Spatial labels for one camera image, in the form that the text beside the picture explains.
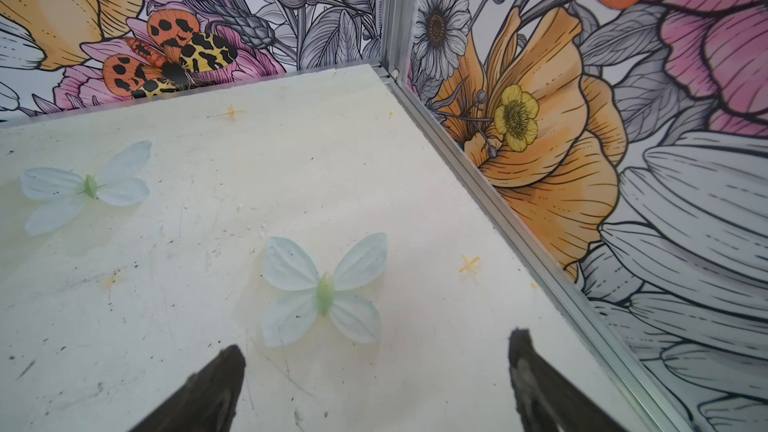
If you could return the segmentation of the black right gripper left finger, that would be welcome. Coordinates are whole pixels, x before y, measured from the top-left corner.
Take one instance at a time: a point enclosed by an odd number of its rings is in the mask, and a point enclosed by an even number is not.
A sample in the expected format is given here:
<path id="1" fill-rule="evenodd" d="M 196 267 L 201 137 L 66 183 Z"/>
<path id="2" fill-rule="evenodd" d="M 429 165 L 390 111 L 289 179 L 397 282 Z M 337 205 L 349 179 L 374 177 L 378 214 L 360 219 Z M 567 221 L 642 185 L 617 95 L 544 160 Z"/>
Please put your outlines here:
<path id="1" fill-rule="evenodd" d="M 131 432 L 229 431 L 236 416 L 245 368 L 245 357 L 236 344 L 222 349 Z"/>

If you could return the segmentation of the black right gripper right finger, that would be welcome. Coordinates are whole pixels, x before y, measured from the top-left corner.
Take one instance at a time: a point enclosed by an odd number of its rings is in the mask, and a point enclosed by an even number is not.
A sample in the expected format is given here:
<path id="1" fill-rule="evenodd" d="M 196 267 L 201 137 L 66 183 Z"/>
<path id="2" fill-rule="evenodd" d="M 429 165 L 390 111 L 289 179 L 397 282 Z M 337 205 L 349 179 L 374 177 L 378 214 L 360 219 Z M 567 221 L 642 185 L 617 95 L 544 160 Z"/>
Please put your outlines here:
<path id="1" fill-rule="evenodd" d="M 529 330 L 511 332 L 508 360 L 516 410 L 525 431 L 624 429 L 535 350 Z"/>

